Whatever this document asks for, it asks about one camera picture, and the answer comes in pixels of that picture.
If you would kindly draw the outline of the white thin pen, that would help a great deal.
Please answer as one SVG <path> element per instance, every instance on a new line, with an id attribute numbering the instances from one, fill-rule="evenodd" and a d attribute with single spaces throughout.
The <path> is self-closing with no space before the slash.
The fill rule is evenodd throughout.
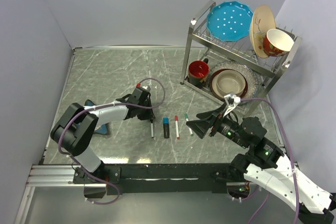
<path id="1" fill-rule="evenodd" d="M 154 125 L 153 125 L 153 123 L 151 123 L 150 126 L 151 126 L 151 138 L 154 138 Z"/>

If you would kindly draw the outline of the white green marker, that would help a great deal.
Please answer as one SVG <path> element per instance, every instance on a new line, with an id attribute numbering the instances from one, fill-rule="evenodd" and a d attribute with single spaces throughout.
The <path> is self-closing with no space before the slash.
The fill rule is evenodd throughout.
<path id="1" fill-rule="evenodd" d="M 193 131 L 192 131 L 192 129 L 190 127 L 188 127 L 188 131 L 189 131 L 190 136 L 194 135 L 194 133 L 193 133 Z"/>

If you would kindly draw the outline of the black blue highlighter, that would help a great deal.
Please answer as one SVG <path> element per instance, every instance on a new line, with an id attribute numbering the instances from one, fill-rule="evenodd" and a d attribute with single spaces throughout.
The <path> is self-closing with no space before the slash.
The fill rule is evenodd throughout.
<path id="1" fill-rule="evenodd" d="M 163 124 L 164 138 L 170 138 L 170 126 L 168 123 Z"/>

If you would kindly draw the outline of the white red acrylic marker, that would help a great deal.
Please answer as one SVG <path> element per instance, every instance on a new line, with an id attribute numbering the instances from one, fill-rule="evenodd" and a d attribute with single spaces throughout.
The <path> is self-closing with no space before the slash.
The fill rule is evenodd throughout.
<path id="1" fill-rule="evenodd" d="M 175 134 L 176 134 L 176 139 L 180 139 L 180 132 L 179 132 L 179 121 L 175 120 Z"/>

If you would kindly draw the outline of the blue pen cap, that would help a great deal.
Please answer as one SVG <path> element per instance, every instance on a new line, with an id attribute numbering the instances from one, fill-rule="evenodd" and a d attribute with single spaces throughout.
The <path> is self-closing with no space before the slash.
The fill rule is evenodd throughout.
<path id="1" fill-rule="evenodd" d="M 163 124 L 169 124 L 169 118 L 168 117 L 163 118 Z"/>

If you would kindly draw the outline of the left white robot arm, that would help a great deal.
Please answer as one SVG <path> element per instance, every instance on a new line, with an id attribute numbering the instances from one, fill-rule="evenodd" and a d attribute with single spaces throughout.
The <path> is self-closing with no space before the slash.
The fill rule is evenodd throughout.
<path id="1" fill-rule="evenodd" d="M 113 121 L 123 121 L 134 117 L 152 121 L 155 116 L 151 109 L 150 87 L 138 84 L 131 94 L 112 102 L 108 108 L 71 104 L 51 130 L 50 137 L 59 142 L 61 148 L 72 155 L 85 169 L 85 176 L 93 183 L 104 177 L 103 161 L 89 147 L 96 128 Z"/>

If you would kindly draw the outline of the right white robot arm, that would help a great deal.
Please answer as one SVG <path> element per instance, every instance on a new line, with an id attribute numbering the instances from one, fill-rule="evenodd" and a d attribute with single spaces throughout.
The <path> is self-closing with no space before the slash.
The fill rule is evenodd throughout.
<path id="1" fill-rule="evenodd" d="M 255 183 L 281 199 L 295 211 L 302 223 L 332 223 L 335 194 L 323 190 L 291 163 L 290 158 L 265 137 L 267 130 L 258 117 L 234 121 L 230 110 L 222 105 L 216 110 L 197 114 L 186 124 L 199 137 L 223 135 L 248 151 L 230 163 L 235 181 Z"/>

